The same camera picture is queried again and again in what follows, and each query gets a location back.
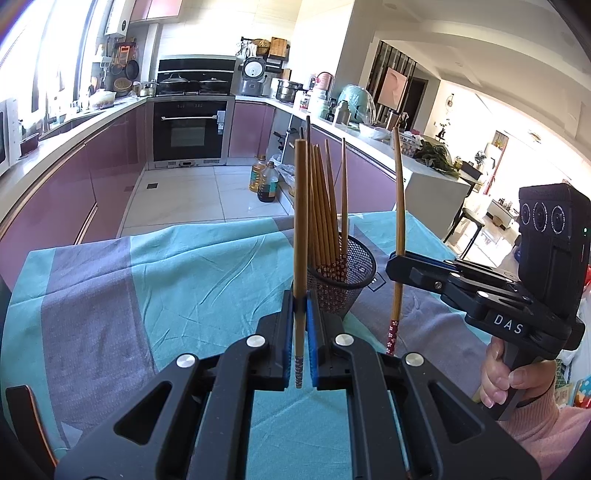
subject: sink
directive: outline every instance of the sink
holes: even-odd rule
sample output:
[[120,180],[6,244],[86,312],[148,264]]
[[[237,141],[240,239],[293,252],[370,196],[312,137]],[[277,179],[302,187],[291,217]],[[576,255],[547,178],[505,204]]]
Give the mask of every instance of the sink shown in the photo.
[[67,122],[62,123],[61,125],[58,125],[57,127],[52,128],[51,130],[49,130],[49,132],[44,133],[42,136],[39,137],[39,140],[45,140],[46,138],[56,137],[58,135],[61,135],[62,133],[69,132],[70,130],[72,130],[72,128],[75,128],[78,125],[87,122],[91,118],[94,118],[97,115],[100,115],[101,113],[102,112],[92,112],[87,113],[86,115],[77,116],[71,120],[68,120]]

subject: oven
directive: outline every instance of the oven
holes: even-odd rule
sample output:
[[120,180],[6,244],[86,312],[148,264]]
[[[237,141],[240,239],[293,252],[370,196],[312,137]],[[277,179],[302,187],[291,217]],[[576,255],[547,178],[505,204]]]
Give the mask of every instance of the oven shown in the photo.
[[152,101],[153,139],[148,168],[225,165],[234,97],[188,95]]

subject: human hand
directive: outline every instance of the human hand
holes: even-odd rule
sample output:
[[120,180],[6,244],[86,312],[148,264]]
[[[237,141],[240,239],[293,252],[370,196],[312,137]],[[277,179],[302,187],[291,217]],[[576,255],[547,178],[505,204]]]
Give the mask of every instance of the human hand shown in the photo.
[[556,375],[556,361],[544,360],[509,371],[503,363],[505,342],[493,337],[486,347],[486,359],[480,369],[482,383],[479,393],[482,403],[492,408],[495,403],[503,404],[509,387],[525,390],[523,401],[543,395],[552,385]]

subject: metal rivet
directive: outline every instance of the metal rivet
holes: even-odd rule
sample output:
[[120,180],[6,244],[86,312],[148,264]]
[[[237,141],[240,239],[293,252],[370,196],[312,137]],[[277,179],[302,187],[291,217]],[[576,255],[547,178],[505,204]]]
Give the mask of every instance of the metal rivet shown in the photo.
[[348,333],[341,333],[336,336],[335,343],[340,346],[349,346],[353,344],[353,337]]
[[246,344],[253,348],[263,346],[265,344],[265,337],[262,335],[252,335],[246,339]]
[[185,353],[177,358],[177,365],[180,368],[189,368],[195,364],[195,357],[190,353]]
[[406,356],[405,361],[407,365],[410,365],[411,367],[420,367],[425,359],[420,353],[409,353]]

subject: camera lens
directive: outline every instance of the camera lens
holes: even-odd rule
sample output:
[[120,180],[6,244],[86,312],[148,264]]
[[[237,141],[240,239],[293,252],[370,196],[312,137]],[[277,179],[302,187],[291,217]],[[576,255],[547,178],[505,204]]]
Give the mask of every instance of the camera lens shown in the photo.
[[531,211],[530,211],[530,206],[527,205],[527,203],[523,204],[523,207],[521,207],[521,223],[523,225],[527,225],[531,220]]
[[548,221],[548,213],[546,211],[546,205],[537,202],[534,205],[534,226],[539,232],[546,230],[546,223]]
[[564,224],[564,210],[560,205],[557,205],[552,210],[552,230],[554,230],[554,233],[562,233]]

